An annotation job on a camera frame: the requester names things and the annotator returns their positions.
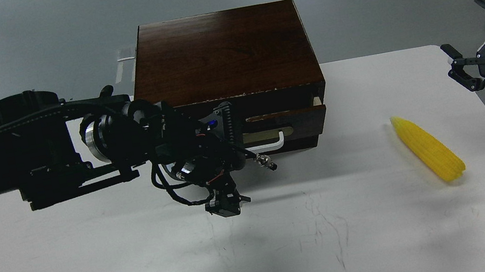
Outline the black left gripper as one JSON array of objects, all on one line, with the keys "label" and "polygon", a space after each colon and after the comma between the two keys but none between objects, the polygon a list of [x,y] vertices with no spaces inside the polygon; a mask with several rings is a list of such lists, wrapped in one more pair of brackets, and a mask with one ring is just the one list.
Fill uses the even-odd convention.
[{"label": "black left gripper", "polygon": [[251,198],[238,193],[237,190],[216,191],[219,181],[225,173],[241,170],[246,163],[246,156],[240,152],[229,152],[226,157],[194,157],[174,162],[175,179],[190,186],[208,190],[212,200],[205,204],[206,212],[221,217],[233,217],[241,214],[241,205],[250,203]]}]

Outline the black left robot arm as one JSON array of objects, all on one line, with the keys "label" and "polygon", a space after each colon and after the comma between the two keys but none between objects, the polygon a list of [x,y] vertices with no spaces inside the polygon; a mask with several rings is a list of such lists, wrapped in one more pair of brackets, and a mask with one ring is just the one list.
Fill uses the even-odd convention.
[{"label": "black left robot arm", "polygon": [[203,120],[166,102],[131,100],[105,86],[97,98],[65,101],[50,91],[0,100],[0,194],[19,190],[30,208],[45,209],[139,177],[147,162],[153,186],[186,206],[233,217],[251,199],[230,173],[251,158],[229,102]]}]

